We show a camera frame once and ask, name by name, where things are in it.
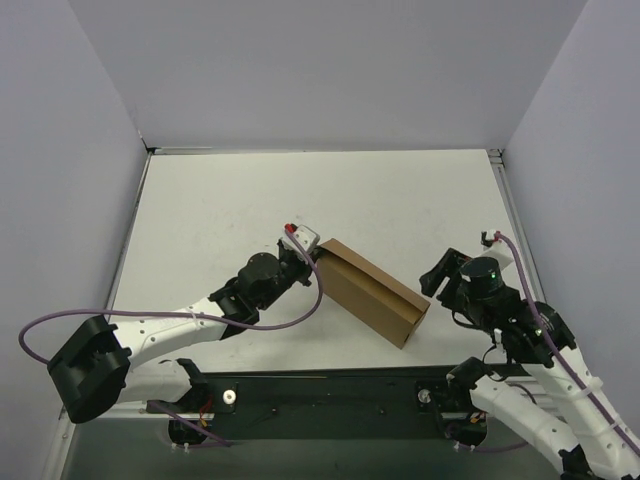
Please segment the brown cardboard box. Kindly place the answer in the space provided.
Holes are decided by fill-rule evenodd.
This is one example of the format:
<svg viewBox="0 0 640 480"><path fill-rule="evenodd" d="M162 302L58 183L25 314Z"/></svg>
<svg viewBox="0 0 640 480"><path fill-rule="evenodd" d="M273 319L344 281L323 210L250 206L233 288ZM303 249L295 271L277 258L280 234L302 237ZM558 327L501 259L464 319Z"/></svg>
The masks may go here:
<svg viewBox="0 0 640 480"><path fill-rule="evenodd" d="M318 250L324 294L395 347L404 348L430 302L335 238Z"/></svg>

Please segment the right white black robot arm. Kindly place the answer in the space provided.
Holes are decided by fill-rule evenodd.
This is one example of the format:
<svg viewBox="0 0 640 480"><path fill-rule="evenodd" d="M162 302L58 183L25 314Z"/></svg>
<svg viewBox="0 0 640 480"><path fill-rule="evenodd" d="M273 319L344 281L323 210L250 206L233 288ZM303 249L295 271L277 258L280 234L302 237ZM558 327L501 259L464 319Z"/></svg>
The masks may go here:
<svg viewBox="0 0 640 480"><path fill-rule="evenodd" d="M450 391L498 419L563 479L638 478L638 437L614 412L560 315L505 284L507 263L492 251L472 258L450 248L420 277L421 292L463 316L467 328L486 333L508 362L533 377L557 412L495 379L495 370L477 357L447 374Z"/></svg>

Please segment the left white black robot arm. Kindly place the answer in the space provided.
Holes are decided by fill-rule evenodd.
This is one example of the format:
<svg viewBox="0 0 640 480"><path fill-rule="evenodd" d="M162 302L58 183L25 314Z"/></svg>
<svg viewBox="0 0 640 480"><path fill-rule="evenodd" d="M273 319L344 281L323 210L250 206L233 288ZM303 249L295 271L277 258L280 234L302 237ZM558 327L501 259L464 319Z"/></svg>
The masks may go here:
<svg viewBox="0 0 640 480"><path fill-rule="evenodd" d="M70 420L86 423L136 400L174 403L187 412L199 408L205 387L198 370L170 354L256 326L261 311L295 283L309 285L316 245L281 238L276 255L253 255L222 288L174 312L114 323L103 314L86 319L47 364Z"/></svg>

